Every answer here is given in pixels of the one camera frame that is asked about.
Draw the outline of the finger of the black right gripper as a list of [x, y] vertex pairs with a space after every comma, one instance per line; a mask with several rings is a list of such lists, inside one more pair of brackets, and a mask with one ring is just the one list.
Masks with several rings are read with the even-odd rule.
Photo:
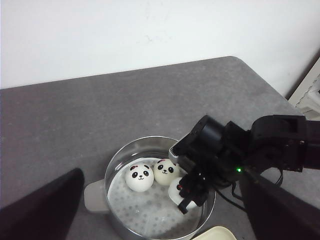
[[189, 210], [188, 205], [194, 202], [197, 207], [204, 205], [209, 196], [209, 189], [205, 182], [206, 178], [200, 172], [190, 172], [182, 177], [178, 186], [182, 201], [178, 209], [185, 215]]

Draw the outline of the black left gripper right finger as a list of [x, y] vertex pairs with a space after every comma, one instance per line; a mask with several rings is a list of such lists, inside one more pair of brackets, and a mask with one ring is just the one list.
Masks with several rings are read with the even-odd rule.
[[258, 240], [318, 240], [320, 210], [261, 175], [239, 181], [244, 208]]

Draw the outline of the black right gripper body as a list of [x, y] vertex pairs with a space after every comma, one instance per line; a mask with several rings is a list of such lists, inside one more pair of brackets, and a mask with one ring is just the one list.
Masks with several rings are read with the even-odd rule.
[[222, 125], [203, 116], [168, 152], [173, 163], [185, 167], [210, 188], [224, 189], [239, 181], [245, 169], [250, 132], [233, 121]]

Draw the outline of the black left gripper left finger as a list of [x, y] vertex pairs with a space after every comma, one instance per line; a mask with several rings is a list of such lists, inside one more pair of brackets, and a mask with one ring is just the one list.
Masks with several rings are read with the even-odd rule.
[[75, 168], [0, 210], [2, 240], [66, 239], [82, 196], [84, 174]]

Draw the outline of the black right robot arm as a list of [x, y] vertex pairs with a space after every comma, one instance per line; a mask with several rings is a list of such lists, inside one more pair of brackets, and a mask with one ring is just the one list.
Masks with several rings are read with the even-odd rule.
[[320, 123], [302, 115], [267, 115], [245, 130], [205, 115], [169, 149], [168, 156], [186, 172], [178, 183], [177, 204], [186, 214], [190, 203], [200, 207], [210, 190], [234, 189], [248, 172], [319, 169]]

